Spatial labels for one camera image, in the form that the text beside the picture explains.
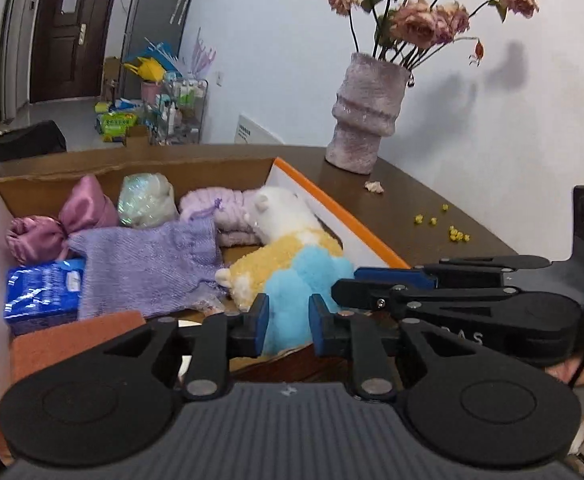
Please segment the white alpaca plush toy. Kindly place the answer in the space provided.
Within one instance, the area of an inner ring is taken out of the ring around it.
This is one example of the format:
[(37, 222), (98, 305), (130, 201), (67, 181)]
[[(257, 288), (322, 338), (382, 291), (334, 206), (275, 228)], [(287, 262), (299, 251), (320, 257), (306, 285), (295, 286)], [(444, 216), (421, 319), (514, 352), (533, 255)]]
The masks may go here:
[(320, 295), (330, 312), (341, 308), (331, 287), (352, 278), (354, 266), (303, 198), (286, 188), (263, 186), (246, 200), (245, 220), (263, 246), (216, 272), (242, 311), (256, 296), (269, 298), (265, 356), (311, 343), (308, 301)]

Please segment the purple knitted pouch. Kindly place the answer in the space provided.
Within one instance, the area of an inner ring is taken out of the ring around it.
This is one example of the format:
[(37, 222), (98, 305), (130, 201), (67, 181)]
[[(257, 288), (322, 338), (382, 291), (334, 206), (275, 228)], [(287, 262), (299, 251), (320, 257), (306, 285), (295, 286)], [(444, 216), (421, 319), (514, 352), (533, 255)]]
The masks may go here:
[(72, 234), (69, 248), (86, 260), (79, 320), (135, 310), (146, 318), (197, 309), (226, 295), (216, 206), (156, 228), (103, 228)]

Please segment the iridescent white pouch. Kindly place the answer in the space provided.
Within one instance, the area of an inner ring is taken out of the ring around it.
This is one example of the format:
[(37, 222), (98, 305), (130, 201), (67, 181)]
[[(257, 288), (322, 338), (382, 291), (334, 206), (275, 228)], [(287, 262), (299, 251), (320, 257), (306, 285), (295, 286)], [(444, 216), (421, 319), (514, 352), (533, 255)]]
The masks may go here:
[(178, 217), (173, 185), (163, 174), (124, 177), (117, 203), (118, 218), (133, 229), (154, 228)]

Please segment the blue pocket tissue pack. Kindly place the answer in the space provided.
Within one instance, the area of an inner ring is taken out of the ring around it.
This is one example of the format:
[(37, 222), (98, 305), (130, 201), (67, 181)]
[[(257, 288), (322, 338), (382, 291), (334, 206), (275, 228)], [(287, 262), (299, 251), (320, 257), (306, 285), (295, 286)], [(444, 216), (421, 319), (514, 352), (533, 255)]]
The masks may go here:
[(19, 266), (7, 272), (4, 320), (10, 323), (78, 314), (83, 259)]

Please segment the brown sponge block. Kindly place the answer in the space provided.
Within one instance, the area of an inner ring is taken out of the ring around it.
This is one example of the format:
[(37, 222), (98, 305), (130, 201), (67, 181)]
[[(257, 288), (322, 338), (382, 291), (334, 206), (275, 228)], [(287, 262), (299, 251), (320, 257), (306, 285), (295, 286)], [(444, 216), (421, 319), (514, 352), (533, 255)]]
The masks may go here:
[(117, 312), (18, 336), (11, 348), (12, 383), (144, 324), (138, 311)]

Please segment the folded lilac towel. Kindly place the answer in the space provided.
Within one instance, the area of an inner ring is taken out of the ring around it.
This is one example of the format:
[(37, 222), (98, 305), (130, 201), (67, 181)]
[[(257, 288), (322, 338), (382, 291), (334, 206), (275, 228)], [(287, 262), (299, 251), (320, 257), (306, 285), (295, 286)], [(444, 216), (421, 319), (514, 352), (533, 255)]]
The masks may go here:
[(187, 221), (194, 214), (212, 209), (220, 247), (258, 246), (260, 239), (245, 220), (246, 204), (255, 193), (255, 190), (198, 188), (180, 198), (180, 219)]

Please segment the pink textured vase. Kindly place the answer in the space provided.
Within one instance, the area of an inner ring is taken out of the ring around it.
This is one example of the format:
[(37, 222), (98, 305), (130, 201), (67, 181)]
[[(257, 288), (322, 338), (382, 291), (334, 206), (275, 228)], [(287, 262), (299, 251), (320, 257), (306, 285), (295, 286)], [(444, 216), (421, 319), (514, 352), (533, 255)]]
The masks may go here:
[(371, 174), (381, 140), (395, 133), (411, 76), (405, 67), (354, 53), (336, 92), (336, 120), (325, 160), (352, 174)]

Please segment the pink satin bow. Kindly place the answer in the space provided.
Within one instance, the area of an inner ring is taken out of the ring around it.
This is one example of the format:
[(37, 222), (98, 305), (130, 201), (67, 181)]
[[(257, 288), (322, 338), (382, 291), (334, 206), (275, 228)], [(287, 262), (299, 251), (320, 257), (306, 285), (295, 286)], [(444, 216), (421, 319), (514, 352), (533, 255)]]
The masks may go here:
[(15, 218), (6, 232), (6, 244), (22, 266), (65, 260), (70, 254), (68, 238), (84, 230), (118, 226), (117, 210), (93, 174), (82, 177), (72, 188), (56, 217)]

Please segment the green snack bag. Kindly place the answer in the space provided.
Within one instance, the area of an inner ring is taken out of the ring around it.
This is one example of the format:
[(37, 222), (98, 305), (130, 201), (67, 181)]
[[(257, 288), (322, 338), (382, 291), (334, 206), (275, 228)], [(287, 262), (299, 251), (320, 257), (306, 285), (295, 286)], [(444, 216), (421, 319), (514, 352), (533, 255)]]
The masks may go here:
[(109, 112), (98, 118), (98, 132), (104, 142), (122, 142), (127, 131), (136, 125), (138, 117), (133, 113)]

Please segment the dried pink roses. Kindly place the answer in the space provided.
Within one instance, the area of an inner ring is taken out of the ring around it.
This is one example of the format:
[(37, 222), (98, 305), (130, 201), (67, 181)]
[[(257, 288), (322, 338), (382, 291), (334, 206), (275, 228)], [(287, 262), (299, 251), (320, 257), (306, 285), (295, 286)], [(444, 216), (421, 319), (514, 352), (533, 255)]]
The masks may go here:
[(501, 22), (511, 14), (529, 20), (539, 12), (537, 0), (485, 0), (472, 11), (457, 0), (327, 1), (332, 12), (347, 19), (356, 52), (360, 51), (360, 44), (353, 13), (359, 10), (373, 18), (371, 56), (378, 61), (397, 64), (408, 72), (461, 41), (473, 42), (469, 63), (480, 65), (485, 56), (484, 44), (469, 32), (472, 18), (486, 8), (495, 10)]

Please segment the orange cardboard box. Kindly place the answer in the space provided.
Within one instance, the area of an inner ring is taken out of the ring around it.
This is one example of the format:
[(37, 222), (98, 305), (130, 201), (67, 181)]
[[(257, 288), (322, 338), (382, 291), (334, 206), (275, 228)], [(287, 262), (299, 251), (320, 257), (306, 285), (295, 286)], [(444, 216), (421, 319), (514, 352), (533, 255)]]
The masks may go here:
[(382, 240), (380, 229), (356, 214), (339, 192), (367, 198), (365, 179), (328, 164), (320, 148), (286, 146), (281, 154), (267, 154), (261, 146), (231, 146), (229, 154), (197, 155), (189, 146), (177, 157), (172, 148), (152, 148), (153, 159), (114, 162), (114, 151), (56, 154), (34, 159), (34, 174), (0, 177), (0, 399), (11, 383), (10, 329), (3, 319), (6, 274), (15, 261), (6, 246), (11, 220), (30, 214), (54, 216), (81, 177), (93, 174), (111, 200), (118, 200), (124, 178), (132, 174), (163, 174), (177, 197), (196, 188), (221, 186), (251, 190), (281, 186), (301, 196), (313, 213), (342, 242), (354, 266), (404, 268), (403, 261)]

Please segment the black bag on floor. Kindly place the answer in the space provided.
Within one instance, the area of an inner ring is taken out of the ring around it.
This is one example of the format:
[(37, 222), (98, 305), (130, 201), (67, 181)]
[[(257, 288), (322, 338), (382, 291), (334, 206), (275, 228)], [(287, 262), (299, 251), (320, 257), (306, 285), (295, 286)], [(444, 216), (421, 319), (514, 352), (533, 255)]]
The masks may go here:
[(0, 134), (0, 162), (66, 152), (65, 136), (53, 120)]

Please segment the grey refrigerator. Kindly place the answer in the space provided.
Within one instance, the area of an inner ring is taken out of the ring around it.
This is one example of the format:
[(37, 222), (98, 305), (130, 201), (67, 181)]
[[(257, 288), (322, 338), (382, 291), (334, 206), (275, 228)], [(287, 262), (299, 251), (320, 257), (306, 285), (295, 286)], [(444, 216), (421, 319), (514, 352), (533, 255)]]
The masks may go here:
[(122, 62), (132, 64), (138, 58), (155, 58), (168, 72), (177, 72), (190, 1), (131, 0), (122, 44)]

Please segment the dark brown door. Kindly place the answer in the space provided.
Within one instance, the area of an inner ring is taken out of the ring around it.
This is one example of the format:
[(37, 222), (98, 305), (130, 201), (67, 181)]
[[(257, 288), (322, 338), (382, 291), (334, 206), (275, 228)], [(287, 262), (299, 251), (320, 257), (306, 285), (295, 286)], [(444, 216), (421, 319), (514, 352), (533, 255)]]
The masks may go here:
[(39, 0), (29, 102), (93, 98), (101, 92), (114, 0)]

